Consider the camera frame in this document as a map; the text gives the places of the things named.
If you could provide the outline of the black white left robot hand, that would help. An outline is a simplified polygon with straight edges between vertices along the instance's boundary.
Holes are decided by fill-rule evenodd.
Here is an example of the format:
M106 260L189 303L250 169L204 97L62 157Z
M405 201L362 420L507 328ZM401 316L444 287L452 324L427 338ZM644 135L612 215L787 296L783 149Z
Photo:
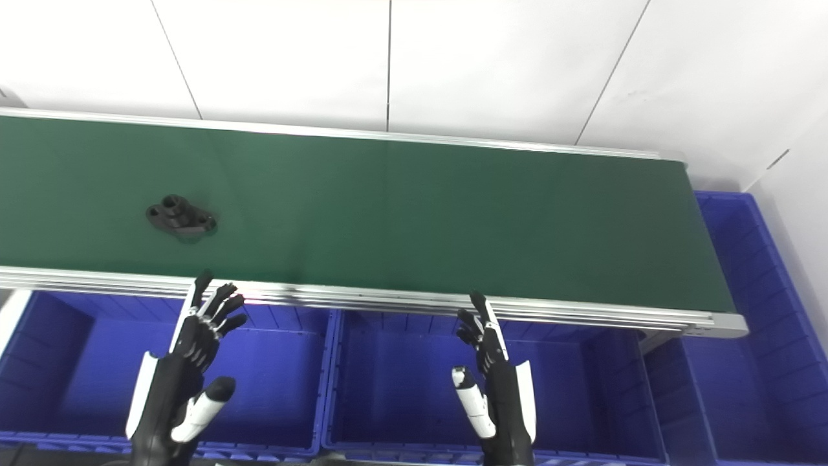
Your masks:
M248 319L243 295L233 283L212 294L213 272L202 271L188 289L164 356L142 357L126 423L130 465L187 465L199 437L236 389L233 377L205 384L220 342Z

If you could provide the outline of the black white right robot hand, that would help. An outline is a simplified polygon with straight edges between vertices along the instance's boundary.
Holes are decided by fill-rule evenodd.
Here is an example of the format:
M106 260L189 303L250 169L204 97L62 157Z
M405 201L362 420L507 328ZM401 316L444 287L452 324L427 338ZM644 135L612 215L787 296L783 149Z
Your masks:
M470 293L475 313L457 311L456 331L474 350L479 384L470 368L453 366L453 389L479 439L484 465L534 465L536 398L530 362L514 364L505 336L488 298Z

